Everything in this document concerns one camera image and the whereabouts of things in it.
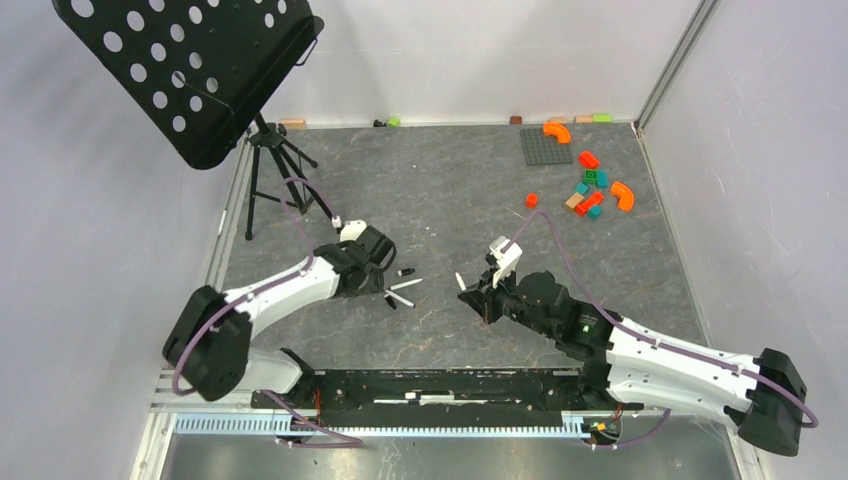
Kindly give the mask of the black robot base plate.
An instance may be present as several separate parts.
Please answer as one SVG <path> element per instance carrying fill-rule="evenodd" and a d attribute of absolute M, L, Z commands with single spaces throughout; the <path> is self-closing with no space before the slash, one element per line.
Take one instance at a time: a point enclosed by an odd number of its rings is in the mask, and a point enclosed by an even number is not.
<path fill-rule="evenodd" d="M 256 388 L 254 409 L 280 401 L 342 427 L 554 427 L 564 412 L 640 410 L 594 390 L 578 368 L 327 369 L 287 392 Z"/>

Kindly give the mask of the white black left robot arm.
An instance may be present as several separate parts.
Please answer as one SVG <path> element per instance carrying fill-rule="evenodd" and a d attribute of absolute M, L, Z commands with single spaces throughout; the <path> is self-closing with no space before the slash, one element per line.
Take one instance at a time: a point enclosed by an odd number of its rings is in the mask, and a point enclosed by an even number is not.
<path fill-rule="evenodd" d="M 226 291 L 199 287 L 162 349 L 174 369 L 173 393 L 215 402 L 238 390 L 269 390 L 290 407 L 306 405 L 314 394 L 308 366 L 289 349 L 254 346 L 255 338 L 310 305 L 383 292 L 396 255 L 387 235 L 351 221 L 337 242 L 314 248 L 280 273 Z"/>

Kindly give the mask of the white pen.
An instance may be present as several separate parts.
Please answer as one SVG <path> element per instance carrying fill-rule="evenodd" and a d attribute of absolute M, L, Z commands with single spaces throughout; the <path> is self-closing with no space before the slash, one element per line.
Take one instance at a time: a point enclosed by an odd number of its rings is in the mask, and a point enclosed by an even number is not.
<path fill-rule="evenodd" d="M 417 307 L 416 303 L 400 296 L 399 294 L 397 294 L 396 292 L 391 291 L 391 290 L 386 290 L 384 297 L 385 298 L 391 298 L 394 301 L 399 302 L 400 304 L 405 305 L 406 307 L 408 307 L 410 309 L 415 309 Z"/>
<path fill-rule="evenodd" d="M 387 287 L 387 290 L 389 290 L 389 291 L 396 291 L 396 290 L 400 290 L 400 289 L 407 288 L 407 287 L 410 287 L 410 286 L 416 285 L 416 284 L 418 284 L 418 283 L 421 283 L 423 280 L 424 280 L 423 278 L 417 278 L 417 279 L 407 280 L 407 281 L 405 281 L 405 282 L 401 282 L 401 283 L 397 283 L 397 284 L 391 285 L 391 286 Z"/>
<path fill-rule="evenodd" d="M 466 284 L 465 284 L 461 274 L 458 271 L 455 271 L 454 276 L 455 276 L 455 279 L 456 279 L 456 282 L 458 284 L 460 292 L 465 291 L 467 287 L 466 287 Z"/>

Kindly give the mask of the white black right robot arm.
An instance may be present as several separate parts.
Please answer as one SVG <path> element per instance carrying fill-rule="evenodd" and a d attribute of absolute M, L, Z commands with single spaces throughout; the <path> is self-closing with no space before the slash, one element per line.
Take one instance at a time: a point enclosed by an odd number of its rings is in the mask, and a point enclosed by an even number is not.
<path fill-rule="evenodd" d="M 494 282 L 486 272 L 458 299 L 491 324 L 512 320 L 582 363 L 577 392 L 591 408 L 656 406 L 732 428 L 767 452 L 795 457 L 807 387 L 791 358 L 713 350 L 652 331 L 573 298 L 549 271 Z"/>

